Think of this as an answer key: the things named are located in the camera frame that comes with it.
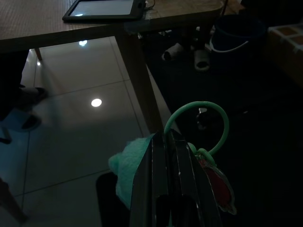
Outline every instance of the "tablet screen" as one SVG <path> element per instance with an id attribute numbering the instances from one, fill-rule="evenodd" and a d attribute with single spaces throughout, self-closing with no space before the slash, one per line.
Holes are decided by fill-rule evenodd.
<path id="1" fill-rule="evenodd" d="M 134 0 L 80 1 L 70 16 L 129 15 Z"/>

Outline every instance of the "green towel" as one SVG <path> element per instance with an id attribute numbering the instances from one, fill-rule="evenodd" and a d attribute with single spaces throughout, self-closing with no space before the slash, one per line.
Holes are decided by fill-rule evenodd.
<path id="1" fill-rule="evenodd" d="M 108 161 L 109 168 L 118 176 L 116 194 L 128 209 L 131 207 L 134 175 L 152 137 L 153 135 L 130 142 L 123 152 L 112 156 Z"/>

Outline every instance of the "person's foot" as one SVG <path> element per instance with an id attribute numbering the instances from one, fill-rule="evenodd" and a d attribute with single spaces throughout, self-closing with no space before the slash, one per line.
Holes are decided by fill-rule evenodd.
<path id="1" fill-rule="evenodd" d="M 209 56 L 206 50 L 195 51 L 195 69 L 199 72 L 206 72 L 210 68 Z"/>
<path id="2" fill-rule="evenodd" d="M 20 96 L 12 105 L 17 109 L 29 111 L 34 105 L 47 98 L 47 95 L 44 88 L 20 86 Z"/>
<path id="3" fill-rule="evenodd" d="M 0 127 L 18 132 L 28 132 L 37 128 L 41 120 L 29 113 L 13 108 L 10 113 L 0 121 Z"/>
<path id="4" fill-rule="evenodd" d="M 174 46 L 168 48 L 164 52 L 164 54 L 162 55 L 162 60 L 164 60 L 164 61 L 175 60 L 183 52 L 185 52 L 185 48 L 181 44 L 176 43 Z"/>

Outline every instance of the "green keychain loop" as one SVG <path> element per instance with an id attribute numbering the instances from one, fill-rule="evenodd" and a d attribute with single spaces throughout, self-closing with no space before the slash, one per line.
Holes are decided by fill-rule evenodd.
<path id="1" fill-rule="evenodd" d="M 227 136 L 228 136 L 228 131 L 229 131 L 228 116 L 227 116 L 226 112 L 219 105 L 217 105 L 215 103 L 207 102 L 207 101 L 196 101 L 196 102 L 188 103 L 188 104 L 182 106 L 176 112 L 174 112 L 172 114 L 172 116 L 169 118 L 169 120 L 167 121 L 165 128 L 164 128 L 164 136 L 165 137 L 167 136 L 168 132 L 170 131 L 171 125 L 173 124 L 173 122 L 175 121 L 175 119 L 177 117 L 179 117 L 186 110 L 189 110 L 191 108 L 197 108 L 197 107 L 212 108 L 212 109 L 218 111 L 219 114 L 221 115 L 221 117 L 223 118 L 223 123 L 224 123 L 223 134 L 222 134 L 219 142 L 214 146 L 213 149 L 211 149 L 210 151 L 207 152 L 205 149 L 200 148 L 197 151 L 197 149 L 195 148 L 195 146 L 193 144 L 188 143 L 190 149 L 193 151 L 193 153 L 195 155 L 202 155 L 203 158 L 205 158 L 210 164 L 216 166 L 216 163 L 215 163 L 212 155 L 214 155 L 225 143 Z"/>

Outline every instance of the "floor tile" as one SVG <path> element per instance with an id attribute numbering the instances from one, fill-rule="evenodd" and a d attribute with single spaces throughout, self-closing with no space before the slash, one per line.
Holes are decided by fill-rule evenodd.
<path id="1" fill-rule="evenodd" d="M 37 64 L 37 55 L 34 50 L 29 50 L 27 61 L 25 63 L 21 84 L 26 87 L 33 87 L 35 81 L 35 72 Z"/>
<path id="2" fill-rule="evenodd" d="M 166 102 L 164 101 L 164 98 L 163 98 L 163 96 L 162 96 L 154 78 L 152 76 L 150 76 L 150 79 L 151 79 L 151 82 L 152 82 L 151 85 L 152 85 L 152 88 L 153 88 L 153 91 L 154 91 L 154 94 L 155 94 L 155 97 L 156 97 L 156 101 L 157 101 L 157 104 L 158 104 L 158 108 L 159 108 L 159 111 L 160 111 L 160 116 L 161 116 L 161 119 L 162 119 L 162 123 L 163 123 L 163 126 L 165 126 L 166 122 L 168 121 L 168 119 L 171 116 L 171 113 L 170 113 L 170 111 L 169 111 L 169 109 L 166 105 Z M 137 115 L 137 118 L 138 118 L 139 125 L 141 127 L 142 132 L 143 132 L 143 136 L 146 137 L 146 136 L 150 135 L 150 132 L 149 132 L 149 130 L 147 128 L 147 125 L 145 123 L 144 116 L 143 116 L 142 110 L 140 108 L 138 99 L 135 95 L 133 85 L 132 85 L 130 80 L 125 81 L 125 84 L 126 84 L 128 93 L 131 97 L 131 101 L 132 101 L 132 104 L 134 106 L 134 109 L 135 109 L 135 112 L 136 112 L 136 115 Z M 176 131 L 179 131 L 176 123 L 173 123 L 172 128 L 175 129 Z"/>
<path id="3" fill-rule="evenodd" d="M 9 184 L 13 195 L 23 193 L 28 133 L 9 132 L 11 144 L 0 143 L 0 177 Z"/>
<path id="4" fill-rule="evenodd" d="M 35 86 L 58 95 L 123 80 L 109 38 L 80 44 L 41 48 Z"/>
<path id="5" fill-rule="evenodd" d="M 22 227 L 101 227 L 96 180 L 102 173 L 24 195 Z"/>
<path id="6" fill-rule="evenodd" d="M 116 58 L 117 58 L 117 62 L 119 64 L 119 68 L 120 68 L 121 73 L 122 73 L 122 77 L 123 77 L 124 80 L 128 80 L 129 75 L 128 75 L 127 69 L 125 67 L 124 61 L 122 59 L 121 52 L 119 50 L 117 41 L 116 41 L 114 36 L 110 37 L 109 39 L 110 39 L 110 42 L 111 42 L 111 44 L 114 48 L 115 55 L 116 55 Z"/>
<path id="7" fill-rule="evenodd" d="M 21 207 L 22 195 L 17 196 L 16 202 Z M 1 227 L 19 227 L 20 224 L 0 206 L 0 226 Z"/>
<path id="8" fill-rule="evenodd" d="M 113 154 L 142 136 L 124 82 L 54 96 L 34 112 L 43 125 L 30 134 L 26 192 L 108 169 Z"/>

